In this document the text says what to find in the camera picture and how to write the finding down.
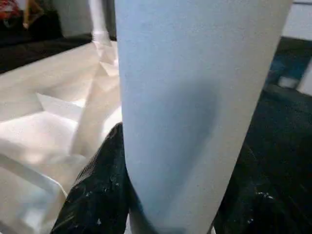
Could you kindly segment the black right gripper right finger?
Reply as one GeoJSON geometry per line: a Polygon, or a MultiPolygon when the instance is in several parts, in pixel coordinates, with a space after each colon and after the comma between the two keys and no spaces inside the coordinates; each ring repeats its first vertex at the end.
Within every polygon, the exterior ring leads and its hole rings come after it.
{"type": "Polygon", "coordinates": [[[217,234],[301,234],[302,225],[244,144],[214,219],[217,234]]]}

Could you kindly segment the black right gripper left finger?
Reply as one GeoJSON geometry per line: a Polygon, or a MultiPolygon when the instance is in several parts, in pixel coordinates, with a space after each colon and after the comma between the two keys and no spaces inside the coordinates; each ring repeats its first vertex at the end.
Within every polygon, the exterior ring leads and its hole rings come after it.
{"type": "Polygon", "coordinates": [[[123,126],[116,124],[76,178],[53,234],[122,234],[129,212],[123,126]]]}

